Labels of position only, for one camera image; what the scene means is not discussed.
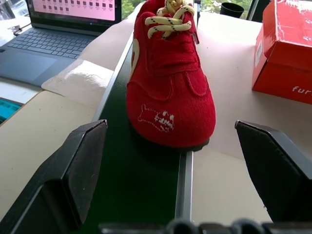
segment laptop screen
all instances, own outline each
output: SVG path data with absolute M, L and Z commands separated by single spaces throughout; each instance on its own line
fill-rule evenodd
M 121 21 L 120 0 L 28 0 L 32 23 L 92 31 Z

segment red sneaker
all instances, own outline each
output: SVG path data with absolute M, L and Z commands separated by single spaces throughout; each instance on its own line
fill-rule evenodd
M 148 141 L 197 151 L 214 131 L 215 106 L 196 52 L 194 9 L 184 0 L 163 5 L 148 0 L 136 18 L 128 118 Z

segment green foliage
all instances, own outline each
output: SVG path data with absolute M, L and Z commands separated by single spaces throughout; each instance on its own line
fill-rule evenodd
M 245 11 L 241 16 L 241 19 L 247 17 L 252 0 L 202 0 L 201 1 L 201 11 L 220 13 L 221 3 L 223 2 L 233 2 L 242 6 Z
M 142 0 L 122 0 L 122 19 L 128 17 L 134 8 L 141 2 Z M 220 13 L 221 3 L 223 2 L 233 2 L 240 6 L 242 6 L 245 11 L 241 16 L 242 19 L 247 17 L 250 5 L 252 0 L 202 0 L 201 1 L 201 11 L 212 12 L 212 13 Z

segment laptop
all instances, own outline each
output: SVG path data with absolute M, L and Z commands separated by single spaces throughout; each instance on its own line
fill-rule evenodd
M 27 5 L 32 28 L 0 47 L 0 77 L 36 86 L 121 21 L 121 0 L 28 0 Z

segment touchpad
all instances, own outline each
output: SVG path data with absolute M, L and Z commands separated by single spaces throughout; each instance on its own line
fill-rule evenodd
M 55 58 L 16 52 L 0 63 L 0 71 L 4 76 L 34 81 L 55 61 Z

